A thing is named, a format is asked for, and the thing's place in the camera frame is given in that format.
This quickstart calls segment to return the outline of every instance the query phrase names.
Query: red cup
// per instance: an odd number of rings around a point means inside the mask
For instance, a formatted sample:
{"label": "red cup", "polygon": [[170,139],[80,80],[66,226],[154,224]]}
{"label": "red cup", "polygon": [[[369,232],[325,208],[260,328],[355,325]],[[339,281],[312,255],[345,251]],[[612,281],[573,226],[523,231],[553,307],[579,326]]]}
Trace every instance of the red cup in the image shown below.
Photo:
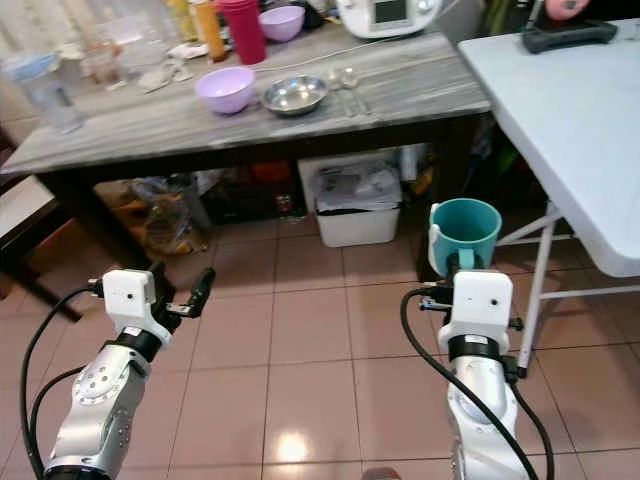
{"label": "red cup", "polygon": [[264,34],[258,21],[257,0],[219,0],[217,5],[229,23],[233,47],[245,65],[261,62],[267,56]]}

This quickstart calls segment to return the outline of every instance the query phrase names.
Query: wall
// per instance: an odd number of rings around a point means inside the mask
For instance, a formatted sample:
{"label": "wall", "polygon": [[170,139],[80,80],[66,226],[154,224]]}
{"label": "wall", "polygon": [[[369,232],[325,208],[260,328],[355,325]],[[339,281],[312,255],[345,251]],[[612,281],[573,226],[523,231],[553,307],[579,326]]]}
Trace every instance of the wall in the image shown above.
{"label": "wall", "polygon": [[485,0],[445,0],[442,11],[455,3],[445,15],[438,20],[438,26],[456,46],[463,40],[473,38],[482,22]]}

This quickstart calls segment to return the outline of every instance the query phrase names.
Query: purple bowl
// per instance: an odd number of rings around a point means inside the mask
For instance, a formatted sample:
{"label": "purple bowl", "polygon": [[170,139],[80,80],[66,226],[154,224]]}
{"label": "purple bowl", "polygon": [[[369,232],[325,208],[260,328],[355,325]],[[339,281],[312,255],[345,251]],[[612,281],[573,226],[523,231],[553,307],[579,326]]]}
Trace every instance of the purple bowl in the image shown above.
{"label": "purple bowl", "polygon": [[295,37],[304,22],[304,8],[295,5],[274,8],[260,14],[264,36],[276,42],[288,42]]}
{"label": "purple bowl", "polygon": [[253,96],[255,73],[247,67],[222,68],[206,74],[196,83],[196,93],[216,113],[236,113]]}

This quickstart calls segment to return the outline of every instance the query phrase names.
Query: kitchen appliance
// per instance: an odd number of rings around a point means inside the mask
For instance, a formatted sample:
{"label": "kitchen appliance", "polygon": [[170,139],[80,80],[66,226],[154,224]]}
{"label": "kitchen appliance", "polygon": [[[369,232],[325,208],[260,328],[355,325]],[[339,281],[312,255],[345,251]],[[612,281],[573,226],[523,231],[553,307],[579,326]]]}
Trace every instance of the kitchen appliance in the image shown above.
{"label": "kitchen appliance", "polygon": [[442,0],[336,0],[336,4],[353,35],[383,38],[423,30],[435,20]]}

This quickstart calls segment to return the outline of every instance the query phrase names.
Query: beige floor tile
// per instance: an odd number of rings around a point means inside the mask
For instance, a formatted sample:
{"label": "beige floor tile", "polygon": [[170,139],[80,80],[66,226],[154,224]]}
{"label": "beige floor tile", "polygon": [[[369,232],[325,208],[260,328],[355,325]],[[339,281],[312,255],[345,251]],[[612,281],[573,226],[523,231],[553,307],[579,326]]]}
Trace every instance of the beige floor tile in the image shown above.
{"label": "beige floor tile", "polygon": [[[547,460],[544,455],[530,456],[529,461],[538,473],[538,478],[547,478]],[[576,454],[554,455],[553,461],[556,480],[586,480]]]}
{"label": "beige floor tile", "polygon": [[450,455],[446,383],[422,359],[356,360],[355,369],[365,460]]}
{"label": "beige floor tile", "polygon": [[265,465],[262,480],[359,480],[360,462]]}
{"label": "beige floor tile", "polygon": [[[51,453],[60,425],[69,413],[72,382],[73,379],[68,378],[52,388],[40,408],[37,430],[38,447],[43,459],[47,458]],[[13,472],[30,470],[29,460],[21,440],[16,441],[11,451],[5,466],[5,472],[7,470]]]}
{"label": "beige floor tile", "polygon": [[627,345],[537,355],[577,451],[640,447],[640,365]]}
{"label": "beige floor tile", "polygon": [[[558,407],[535,359],[529,365],[527,378],[519,381],[517,387],[524,400],[542,421],[551,439],[554,453],[573,452],[573,445],[562,423]],[[518,408],[516,437],[527,455],[544,453],[540,435],[521,407]]]}
{"label": "beige floor tile", "polygon": [[393,468],[402,480],[451,480],[451,460],[387,460],[364,462],[362,468]]}
{"label": "beige floor tile", "polygon": [[273,240],[278,236],[278,220],[238,223],[224,225],[220,228],[218,242],[225,243],[251,242],[256,240]]}
{"label": "beige floor tile", "polygon": [[171,468],[168,480],[260,480],[260,470],[260,465]]}
{"label": "beige floor tile", "polygon": [[118,480],[165,480],[167,468],[125,468],[120,470]]}
{"label": "beige floor tile", "polygon": [[378,245],[346,247],[343,255],[348,286],[417,280],[415,260],[407,238]]}
{"label": "beige floor tile", "polygon": [[266,365],[273,295],[209,300],[200,322],[193,368]]}
{"label": "beige floor tile", "polygon": [[278,237],[301,237],[306,235],[318,235],[318,222],[312,213],[303,218],[281,218],[278,222]]}
{"label": "beige floor tile", "polygon": [[28,468],[23,468],[20,470],[8,469],[2,472],[2,475],[0,475],[0,479],[2,480],[33,480],[34,478],[35,475],[33,474],[33,471],[29,470]]}
{"label": "beige floor tile", "polygon": [[[640,277],[614,278],[592,268],[586,271],[595,288],[624,287],[640,285]],[[600,297],[605,308],[609,310],[622,330],[627,341],[640,342],[640,292],[602,295]]]}
{"label": "beige floor tile", "polygon": [[172,467],[260,463],[266,389],[266,367],[192,372]]}
{"label": "beige floor tile", "polygon": [[5,299],[0,300],[0,319],[14,317],[26,296],[26,290],[14,283],[11,286],[9,295]]}
{"label": "beige floor tile", "polygon": [[201,318],[184,318],[182,324],[171,337],[166,350],[161,350],[153,360],[153,372],[183,372],[189,370],[196,344]]}
{"label": "beige floor tile", "polygon": [[208,242],[209,248],[202,252],[163,257],[167,278],[177,290],[191,290],[202,270],[213,265],[217,251],[215,236],[211,235]]}
{"label": "beige floor tile", "polygon": [[[515,303],[526,320],[532,275],[515,275]],[[544,291],[592,288],[584,270],[550,272]],[[571,297],[544,300],[538,316],[537,348],[608,345],[624,342],[612,312],[601,297]]]}
{"label": "beige floor tile", "polygon": [[123,468],[169,467],[187,373],[152,373],[133,421]]}
{"label": "beige floor tile", "polygon": [[220,245],[214,263],[214,296],[273,292],[275,255],[275,240]]}
{"label": "beige floor tile", "polygon": [[[400,324],[400,301],[417,283],[368,285],[347,288],[351,351],[354,358],[416,355]],[[430,314],[409,304],[409,321],[427,351],[438,353]]]}
{"label": "beige floor tile", "polygon": [[588,480],[638,478],[640,450],[581,453],[580,462]]}
{"label": "beige floor tile", "polygon": [[265,463],[360,460],[350,361],[271,367]]}
{"label": "beige floor tile", "polygon": [[[36,396],[39,381],[30,381],[27,383],[28,404],[31,406]],[[19,416],[20,395],[18,382],[0,386],[0,471],[9,459],[14,444],[18,444],[17,448],[22,447],[22,441],[18,439],[20,433],[20,416]]]}
{"label": "beige floor tile", "polygon": [[344,288],[276,294],[272,362],[348,358],[351,348]]}
{"label": "beige floor tile", "polygon": [[344,278],[339,248],[325,247],[318,236],[280,239],[277,292],[342,286]]}
{"label": "beige floor tile", "polygon": [[54,377],[86,365],[96,357],[104,342],[116,337],[113,320],[104,312],[104,307],[85,313],[79,322],[67,326],[47,374]]}
{"label": "beige floor tile", "polygon": [[[0,384],[18,381],[27,345],[43,320],[43,316],[38,314],[16,315],[0,320]],[[60,315],[51,321],[31,356],[30,379],[42,378],[69,325],[69,321]]]}
{"label": "beige floor tile", "polygon": [[[578,259],[581,248],[578,240],[553,242],[547,271],[581,268],[582,263]],[[537,254],[538,244],[497,247],[494,262],[498,270],[507,275],[531,273],[535,270]]]}

